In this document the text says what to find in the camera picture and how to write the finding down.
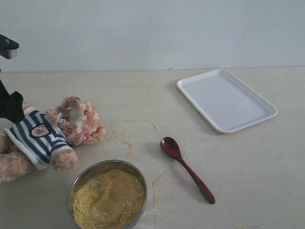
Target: plastic tray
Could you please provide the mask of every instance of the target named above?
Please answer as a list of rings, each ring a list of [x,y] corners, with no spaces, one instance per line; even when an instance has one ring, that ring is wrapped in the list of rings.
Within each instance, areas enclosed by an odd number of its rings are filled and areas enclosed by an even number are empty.
[[[221,133],[233,133],[277,115],[271,103],[227,70],[179,80],[177,87]]]

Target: red wooden spoon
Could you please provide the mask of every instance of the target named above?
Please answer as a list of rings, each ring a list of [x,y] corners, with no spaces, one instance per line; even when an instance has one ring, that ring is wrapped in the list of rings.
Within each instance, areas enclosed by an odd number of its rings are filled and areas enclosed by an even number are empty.
[[[181,165],[184,166],[184,168],[189,172],[193,180],[195,181],[196,185],[206,198],[206,200],[210,204],[215,203],[215,197],[210,192],[208,187],[203,183],[203,181],[191,170],[190,167],[185,163],[185,161],[182,159],[181,152],[179,149],[179,146],[175,140],[173,140],[171,137],[165,137],[160,142],[161,149],[166,153],[168,156],[172,157],[173,159],[177,160]]]

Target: blue and white striped sweater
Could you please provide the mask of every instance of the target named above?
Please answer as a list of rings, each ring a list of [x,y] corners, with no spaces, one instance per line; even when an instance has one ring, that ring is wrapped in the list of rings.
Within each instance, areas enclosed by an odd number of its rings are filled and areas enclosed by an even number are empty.
[[[53,126],[45,114],[28,108],[25,118],[10,129],[5,129],[14,144],[31,160],[38,170],[46,168],[51,155],[71,149],[65,135]]]

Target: white table surface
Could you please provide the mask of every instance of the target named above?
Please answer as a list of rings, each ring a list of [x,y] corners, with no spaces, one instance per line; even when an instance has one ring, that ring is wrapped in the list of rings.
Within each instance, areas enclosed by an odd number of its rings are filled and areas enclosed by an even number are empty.
[[[277,117],[233,134],[217,133],[176,88],[206,71],[1,73],[10,93],[41,110],[71,94],[96,104],[112,140],[76,147],[70,171],[49,167],[2,184],[0,228],[74,228],[66,207],[73,180],[115,158],[136,165],[147,181],[147,208],[135,229],[305,228],[305,68],[229,69],[278,109]],[[1,129],[10,125],[0,120]],[[214,205],[161,151],[167,135],[213,192]]]

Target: stuffed animal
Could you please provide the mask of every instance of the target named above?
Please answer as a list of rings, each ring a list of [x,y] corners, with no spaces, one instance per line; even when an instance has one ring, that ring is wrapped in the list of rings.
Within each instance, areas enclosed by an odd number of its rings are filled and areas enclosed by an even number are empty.
[[[0,184],[52,164],[62,171],[74,167],[71,146],[97,143],[105,136],[97,107],[79,97],[42,113],[26,102],[25,118],[0,132]]]

